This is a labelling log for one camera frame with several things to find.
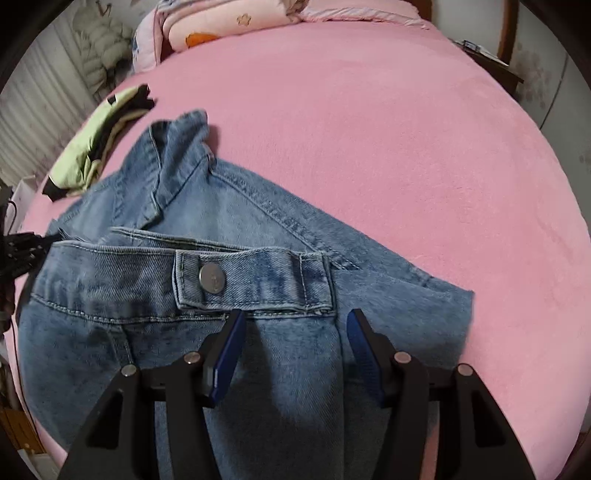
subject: metal button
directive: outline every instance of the metal button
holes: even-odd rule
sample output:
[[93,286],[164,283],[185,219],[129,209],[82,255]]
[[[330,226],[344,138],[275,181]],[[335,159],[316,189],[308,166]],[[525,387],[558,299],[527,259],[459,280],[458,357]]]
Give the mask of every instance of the metal button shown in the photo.
[[226,274],[218,264],[208,262],[199,270],[199,283],[209,293],[220,293],[226,286]]

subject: wall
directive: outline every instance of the wall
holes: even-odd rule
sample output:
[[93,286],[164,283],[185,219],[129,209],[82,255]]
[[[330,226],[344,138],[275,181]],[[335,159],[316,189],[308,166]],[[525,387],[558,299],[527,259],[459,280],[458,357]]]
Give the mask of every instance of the wall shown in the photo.
[[433,0],[433,23],[447,37],[470,40],[496,54],[504,0]]
[[519,103],[538,127],[558,93],[567,58],[550,29],[521,5],[511,68],[524,79],[518,89]]
[[570,59],[542,133],[560,160],[591,228],[591,90]]
[[112,15],[125,25],[136,29],[141,20],[152,10],[158,0],[100,0],[102,5],[111,4]]

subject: blue gripper pad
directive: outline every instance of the blue gripper pad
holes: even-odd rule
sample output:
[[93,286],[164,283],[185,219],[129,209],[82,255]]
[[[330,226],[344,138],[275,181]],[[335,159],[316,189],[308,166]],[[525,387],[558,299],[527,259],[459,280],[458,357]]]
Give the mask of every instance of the blue gripper pad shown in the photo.
[[209,398],[214,406],[221,402],[228,392],[245,340],[246,317],[244,316],[244,312],[240,312],[235,319],[232,329],[228,333],[228,339],[213,366],[213,388]]
[[384,378],[378,358],[369,341],[373,335],[375,333],[365,319],[365,315],[360,310],[351,310],[347,316],[347,338],[365,388],[378,405],[383,407],[386,396],[382,387]]

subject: pink bed sheet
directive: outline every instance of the pink bed sheet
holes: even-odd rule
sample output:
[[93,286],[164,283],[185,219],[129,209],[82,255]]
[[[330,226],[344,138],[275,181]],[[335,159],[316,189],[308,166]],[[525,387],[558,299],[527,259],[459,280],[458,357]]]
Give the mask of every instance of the pink bed sheet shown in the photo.
[[[218,156],[476,292],[463,360],[556,477],[591,390],[591,244],[552,149],[486,72],[434,27],[330,22],[208,43],[140,82],[157,107],[105,175],[151,121],[205,108]],[[38,194],[23,229],[71,203]]]

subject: denim jeans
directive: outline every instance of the denim jeans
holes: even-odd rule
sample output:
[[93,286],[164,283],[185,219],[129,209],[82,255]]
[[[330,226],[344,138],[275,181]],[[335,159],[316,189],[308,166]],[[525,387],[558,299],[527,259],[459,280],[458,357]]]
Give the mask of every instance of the denim jeans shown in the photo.
[[[52,246],[20,314],[31,412],[67,449],[118,369],[173,362],[239,308],[246,344],[206,412],[222,478],[370,478],[389,413],[358,376],[347,314],[363,309],[397,349],[451,368],[472,293],[215,158],[207,133],[200,111],[153,124],[50,227],[69,239]],[[226,274],[218,294],[200,285],[207,262]],[[156,424],[171,478],[161,406]]]

